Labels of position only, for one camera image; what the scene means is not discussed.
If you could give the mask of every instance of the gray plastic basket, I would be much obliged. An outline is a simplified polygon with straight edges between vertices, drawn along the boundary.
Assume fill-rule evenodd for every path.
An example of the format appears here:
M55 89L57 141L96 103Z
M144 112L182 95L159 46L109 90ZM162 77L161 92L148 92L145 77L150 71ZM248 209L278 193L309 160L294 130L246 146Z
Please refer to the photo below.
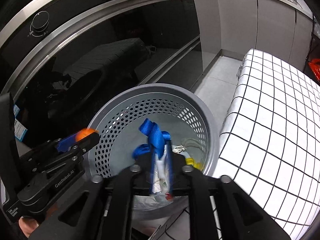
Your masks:
M91 175L110 177L134 163L132 152L147 142L147 137L138 129L145 118L169 132L173 145L181 145L185 138L196 139L199 147L187 147L187 152L202 164L205 175L213 175L219 155L219 137L212 113L190 91L168 84L129 89L100 109L89 124L100 134L100 143L88 155ZM135 198L134 213L156 210L168 204L154 203L148 198ZM173 201L170 210L174 210L172 205L179 201L181 199ZM162 217L167 215L170 214L164 212Z

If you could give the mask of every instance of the white grid tablecloth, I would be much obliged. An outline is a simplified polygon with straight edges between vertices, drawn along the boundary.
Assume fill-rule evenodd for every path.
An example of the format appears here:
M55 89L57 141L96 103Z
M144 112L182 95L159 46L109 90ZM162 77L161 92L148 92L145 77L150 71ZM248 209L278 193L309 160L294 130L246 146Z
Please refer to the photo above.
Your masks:
M238 75L214 177L229 175L299 239L320 209L320 87L253 49Z

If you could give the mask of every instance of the gray cabinet door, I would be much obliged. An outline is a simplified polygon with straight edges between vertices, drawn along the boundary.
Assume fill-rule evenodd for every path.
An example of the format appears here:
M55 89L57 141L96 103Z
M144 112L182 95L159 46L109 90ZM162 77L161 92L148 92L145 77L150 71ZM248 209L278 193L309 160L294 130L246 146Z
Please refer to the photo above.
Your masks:
M218 0L194 0L200 29L203 70L221 49Z
M256 49L289 61L295 26L295 9L277 0L258 0Z
M312 32L312 20L297 11L297 22L294 30L292 50L289 58L289 64L303 71L306 57L309 51L309 45Z
M257 39L257 0L218 0L222 49L244 56Z

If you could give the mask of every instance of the white and blue label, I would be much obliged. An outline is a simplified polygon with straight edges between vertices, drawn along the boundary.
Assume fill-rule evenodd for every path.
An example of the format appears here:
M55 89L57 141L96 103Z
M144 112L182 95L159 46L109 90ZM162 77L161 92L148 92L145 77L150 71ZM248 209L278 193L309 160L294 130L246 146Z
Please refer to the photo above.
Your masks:
M23 137L27 132L27 128L25 128L22 123L20 123L17 119L14 121L14 135L21 142Z
M13 106L13 113L14 113L14 117L17 117L17 114L19 113L20 108L17 105Z

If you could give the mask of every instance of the silver bolt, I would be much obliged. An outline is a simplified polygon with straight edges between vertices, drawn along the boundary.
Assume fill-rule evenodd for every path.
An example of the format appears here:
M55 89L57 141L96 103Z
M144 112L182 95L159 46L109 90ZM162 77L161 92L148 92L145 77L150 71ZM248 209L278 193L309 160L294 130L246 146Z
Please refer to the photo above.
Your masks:
M130 167L130 171L133 171L133 172L141 171L141 167L137 164L134 164Z
M102 180L103 180L103 177L101 177L100 175L94 175L94 176L91 178L91 181L92 181L93 183L100 183Z
M182 167L183 172L191 172L193 171L193 167L191 165L185 165Z
M221 180L222 183L229 183L229 182L232 181L232 179L228 175L222 175L220 177L220 180Z

